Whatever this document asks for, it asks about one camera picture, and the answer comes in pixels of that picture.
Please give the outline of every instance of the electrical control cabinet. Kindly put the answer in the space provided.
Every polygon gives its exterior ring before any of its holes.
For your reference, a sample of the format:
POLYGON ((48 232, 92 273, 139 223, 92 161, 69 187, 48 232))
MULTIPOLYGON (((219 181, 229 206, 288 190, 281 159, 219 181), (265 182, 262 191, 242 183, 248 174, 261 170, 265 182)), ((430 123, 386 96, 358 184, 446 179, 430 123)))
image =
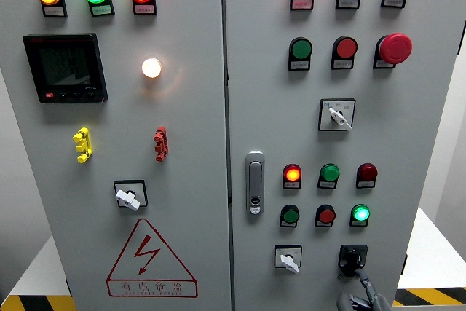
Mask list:
POLYGON ((364 270, 391 302, 465 24, 465 0, 390 0, 398 7, 345 0, 346 9, 336 9, 336 0, 313 0, 312 9, 299 11, 290 10, 290 1, 226 0, 236 308, 336 310, 340 291, 365 297, 359 282, 338 268, 341 245, 367 245, 364 270), (337 47, 339 60, 351 62, 349 69, 332 69, 333 45, 343 36, 357 42, 357 52, 354 42, 337 47), (386 36, 380 52, 377 43, 386 36), (289 45, 299 37, 312 43, 312 60, 309 70, 290 71, 289 45), (351 113, 340 99, 355 101, 351 113), (329 123, 335 127, 319 128, 329 123), (251 152, 261 152, 266 163, 258 215, 244 206, 247 186, 255 186, 245 182, 251 152), (301 169, 300 188, 283 188, 289 164, 301 169), (297 226, 281 227, 286 205, 299 209, 297 226), (275 268, 275 247, 296 245, 298 266, 275 268))
MULTIPOLYGON (((0 0, 0 67, 76 308, 230 310, 221 0, 99 1, 0 0), (106 101, 73 103, 87 83, 39 102, 29 34, 95 34, 106 101)), ((50 84, 75 65, 54 50, 50 84)))

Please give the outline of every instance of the red triangle warning label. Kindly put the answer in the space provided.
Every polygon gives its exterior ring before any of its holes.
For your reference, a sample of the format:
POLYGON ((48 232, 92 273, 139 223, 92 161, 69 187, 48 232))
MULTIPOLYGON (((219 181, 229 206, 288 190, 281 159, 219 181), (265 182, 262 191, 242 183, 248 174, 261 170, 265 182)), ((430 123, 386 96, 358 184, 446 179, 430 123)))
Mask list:
POLYGON ((110 296, 197 298, 197 281, 158 231, 139 219, 107 277, 110 296))

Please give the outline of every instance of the white label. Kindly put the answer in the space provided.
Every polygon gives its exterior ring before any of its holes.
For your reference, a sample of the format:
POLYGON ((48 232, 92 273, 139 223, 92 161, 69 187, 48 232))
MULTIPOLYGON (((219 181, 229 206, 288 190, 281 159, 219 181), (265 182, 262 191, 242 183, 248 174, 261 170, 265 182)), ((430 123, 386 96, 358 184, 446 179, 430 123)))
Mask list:
POLYGON ((383 60, 377 60, 376 67, 377 68, 393 68, 393 67, 395 67, 395 65, 393 65, 391 63, 387 63, 387 62, 385 62, 383 60))
POLYGON ((333 62, 334 68, 351 68, 352 60, 335 60, 333 62))
POLYGON ((47 16, 65 16, 62 7, 45 7, 44 12, 47 16))
POLYGON ((321 181, 319 184, 320 187, 325 187, 327 189, 334 189, 336 184, 334 182, 324 182, 321 181))
POLYGON ((374 187, 374 182, 373 181, 359 181, 358 186, 359 187, 374 187))
POLYGON ((309 69, 309 62, 307 61, 291 61, 290 69, 309 69))
POLYGON ((312 9, 312 0, 293 0, 291 9, 312 9))
POLYGON ((154 14, 154 5, 135 5, 136 14, 154 14))
POLYGON ((349 7, 350 9, 357 9, 359 0, 339 0, 338 7, 349 7))
POLYGON ((298 189, 299 182, 285 182, 283 187, 285 187, 286 189, 298 189))
POLYGON ((110 5, 103 5, 101 7, 92 7, 92 13, 94 15, 111 14, 111 7, 110 7, 110 5))
POLYGON ((297 226, 296 222, 294 224, 289 224, 286 221, 282 221, 281 224, 282 224, 282 226, 286 226, 286 227, 295 227, 295 226, 297 226))
POLYGON ((386 7, 402 7, 404 0, 385 0, 384 5, 386 7))

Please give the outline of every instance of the meter display screen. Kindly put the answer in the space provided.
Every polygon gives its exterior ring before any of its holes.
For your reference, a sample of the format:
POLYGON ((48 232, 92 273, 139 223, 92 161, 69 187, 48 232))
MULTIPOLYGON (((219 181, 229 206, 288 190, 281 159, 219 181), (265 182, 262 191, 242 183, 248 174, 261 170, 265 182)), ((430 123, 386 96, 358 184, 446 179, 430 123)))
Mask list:
POLYGON ((39 55, 48 85, 91 85, 81 47, 44 48, 39 55))
POLYGON ((94 33, 28 35, 23 41, 41 103, 107 100, 94 33))

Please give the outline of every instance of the white wall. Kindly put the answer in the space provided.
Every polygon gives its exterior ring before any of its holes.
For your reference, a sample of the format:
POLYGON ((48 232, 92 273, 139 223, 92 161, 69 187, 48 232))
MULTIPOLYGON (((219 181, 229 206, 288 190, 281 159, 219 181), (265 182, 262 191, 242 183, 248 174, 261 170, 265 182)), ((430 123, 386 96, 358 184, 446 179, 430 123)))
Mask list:
POLYGON ((51 232, 0 71, 0 302, 51 232))
MULTIPOLYGON (((461 139, 458 137, 460 129, 462 125, 466 125, 466 122, 463 120, 466 107, 466 44, 463 46, 459 56, 457 56, 451 76, 450 88, 446 96, 442 119, 438 128, 437 139, 435 140, 419 204, 419 207, 427 214, 429 219, 436 224, 441 202, 445 203, 449 198, 449 196, 443 197, 443 188, 449 175, 450 163, 456 153, 455 146, 457 145, 457 140, 461 139)), ((454 192, 459 192, 461 187, 455 187, 454 192)))

